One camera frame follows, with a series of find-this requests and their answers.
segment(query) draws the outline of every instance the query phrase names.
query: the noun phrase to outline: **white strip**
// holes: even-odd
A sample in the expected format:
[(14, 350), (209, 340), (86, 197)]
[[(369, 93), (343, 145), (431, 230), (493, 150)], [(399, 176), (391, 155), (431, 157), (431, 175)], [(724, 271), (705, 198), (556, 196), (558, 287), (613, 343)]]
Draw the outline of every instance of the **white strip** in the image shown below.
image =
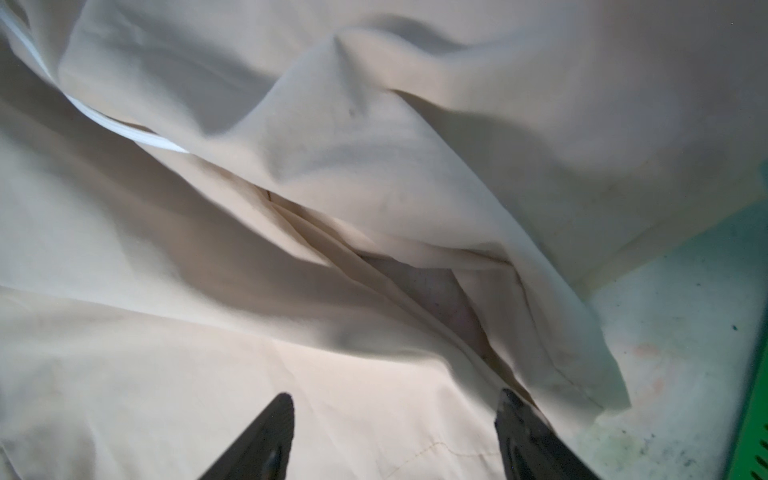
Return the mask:
[[(16, 35), (18, 37), (18, 40), (24, 45), (24, 47), (29, 51), (29, 54), (34, 58), (36, 62), (38, 62), (38, 65), (43, 70), (43, 72), (48, 76), (48, 78), (51, 79), (51, 81), (55, 82), (53, 75), (51, 75), (51, 72), (48, 70), (48, 67), (45, 66), (45, 62), (43, 61), (42, 56), (40, 56), (40, 52), (38, 51), (37, 47), (35, 47), (35, 43), (32, 41), (31, 38), (29, 38), (29, 35), (27, 35), (27, 32), (25, 29), (19, 24), (18, 19), (13, 15), (9, 10), (5, 2), (0, 2), (0, 20), (5, 24), (6, 27), (8, 27), (8, 30), (13, 33), (13, 35)], [(74, 105), (75, 108), (77, 108), (83, 115), (90, 118), (97, 124), (101, 125), (102, 127), (106, 128), (107, 130), (113, 131), (114, 133), (121, 135), (122, 137), (126, 137), (128, 140), (133, 140), (136, 143), (139, 144), (145, 144), (150, 145), (152, 147), (158, 147), (163, 148), (165, 150), (172, 150), (181, 152), (183, 154), (189, 153), (186, 150), (184, 150), (182, 147), (179, 147), (174, 142), (168, 140), (167, 138), (161, 137), (157, 134), (152, 134), (146, 131), (138, 130), (137, 128), (130, 127), (126, 124), (123, 124), (119, 121), (116, 121), (112, 118), (107, 117), (104, 114), (100, 114), (93, 108), (88, 107), (86, 104), (83, 104), (81, 101), (79, 101), (76, 98), (70, 97), (69, 95), (65, 94), (65, 97)]]

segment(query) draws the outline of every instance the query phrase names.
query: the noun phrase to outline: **green plastic crate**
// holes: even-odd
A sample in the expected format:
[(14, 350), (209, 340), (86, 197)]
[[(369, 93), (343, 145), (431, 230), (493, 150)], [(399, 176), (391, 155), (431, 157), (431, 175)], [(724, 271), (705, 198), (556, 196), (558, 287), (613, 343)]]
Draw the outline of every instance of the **green plastic crate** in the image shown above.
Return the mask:
[(728, 480), (768, 480), (768, 335), (733, 450)]

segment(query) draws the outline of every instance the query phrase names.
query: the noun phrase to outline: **white fabric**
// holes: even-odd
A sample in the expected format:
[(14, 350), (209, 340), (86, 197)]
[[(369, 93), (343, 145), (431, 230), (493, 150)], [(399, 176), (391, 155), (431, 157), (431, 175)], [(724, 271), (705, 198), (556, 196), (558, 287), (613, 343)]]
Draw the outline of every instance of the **white fabric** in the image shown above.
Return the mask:
[[(12, 5), (67, 96), (192, 153), (141, 150), (3, 58), (9, 463), (194, 477), (287, 390), (292, 478), (499, 478), (505, 383), (564, 434), (626, 407), (563, 276), (757, 195), (766, 6), (715, 3)], [(381, 258), (449, 269), (463, 324)]]

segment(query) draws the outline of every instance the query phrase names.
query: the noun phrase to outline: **beige cloth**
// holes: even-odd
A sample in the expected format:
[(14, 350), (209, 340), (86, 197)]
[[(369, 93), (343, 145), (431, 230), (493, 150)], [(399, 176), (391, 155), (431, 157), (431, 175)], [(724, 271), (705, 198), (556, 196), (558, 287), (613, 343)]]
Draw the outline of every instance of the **beige cloth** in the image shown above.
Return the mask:
[[(283, 390), (292, 478), (499, 478), (505, 382), (564, 434), (627, 405), (563, 277), (760, 192), (759, 2), (12, 8), (58, 88), (192, 152), (141, 150), (3, 59), (0, 441), (22, 478), (194, 477)], [(360, 255), (451, 269), (492, 368)]]

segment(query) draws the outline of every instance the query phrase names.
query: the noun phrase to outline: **garment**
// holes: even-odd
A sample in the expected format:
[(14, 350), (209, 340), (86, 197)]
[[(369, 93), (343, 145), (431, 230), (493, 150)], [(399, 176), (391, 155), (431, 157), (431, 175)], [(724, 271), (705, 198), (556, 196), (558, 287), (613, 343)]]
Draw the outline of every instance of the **garment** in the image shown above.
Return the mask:
[[(760, 194), (752, 2), (8, 7), (53, 77), (3, 58), (0, 440), (22, 478), (194, 477), (283, 390), (293, 478), (500, 478), (503, 385), (563, 435), (627, 407), (573, 286)], [(392, 261), (448, 274), (477, 344)]]

